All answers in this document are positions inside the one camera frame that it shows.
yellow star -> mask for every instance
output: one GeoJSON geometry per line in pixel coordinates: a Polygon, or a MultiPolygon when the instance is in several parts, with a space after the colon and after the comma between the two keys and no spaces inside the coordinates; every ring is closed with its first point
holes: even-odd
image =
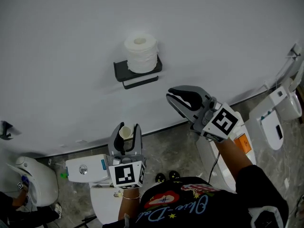
{"type": "Polygon", "coordinates": [[[175,216],[175,214],[170,214],[170,215],[168,215],[170,218],[175,218],[176,216],[175,216]]]}

flush button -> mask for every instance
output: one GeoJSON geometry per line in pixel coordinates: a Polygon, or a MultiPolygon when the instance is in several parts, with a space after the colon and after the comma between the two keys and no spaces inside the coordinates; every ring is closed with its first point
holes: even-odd
{"type": "Polygon", "coordinates": [[[82,175],[86,175],[87,174],[87,167],[85,165],[79,166],[79,172],[82,175]]]}

bracelet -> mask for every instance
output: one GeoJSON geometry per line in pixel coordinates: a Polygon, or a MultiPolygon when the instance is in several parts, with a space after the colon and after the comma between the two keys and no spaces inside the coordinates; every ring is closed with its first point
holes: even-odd
{"type": "Polygon", "coordinates": [[[123,198],[125,198],[126,200],[136,200],[136,199],[139,199],[140,197],[141,197],[141,195],[139,194],[138,197],[131,199],[131,198],[126,198],[126,197],[123,195],[123,198]]]}

empty toilet paper roll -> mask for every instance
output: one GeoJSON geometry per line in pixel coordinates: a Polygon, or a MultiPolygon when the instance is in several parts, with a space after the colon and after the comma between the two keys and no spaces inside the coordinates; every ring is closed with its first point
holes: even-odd
{"type": "Polygon", "coordinates": [[[130,36],[124,46],[128,68],[135,73],[151,72],[157,64],[157,40],[149,34],[130,36]]]}

white sneaker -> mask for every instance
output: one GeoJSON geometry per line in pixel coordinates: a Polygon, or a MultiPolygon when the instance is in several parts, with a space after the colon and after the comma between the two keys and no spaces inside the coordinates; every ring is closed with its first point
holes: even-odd
{"type": "Polygon", "coordinates": [[[62,213],[62,208],[61,208],[60,204],[57,203],[55,205],[54,211],[59,215],[59,219],[60,219],[61,218],[61,213],[62,213]]]}

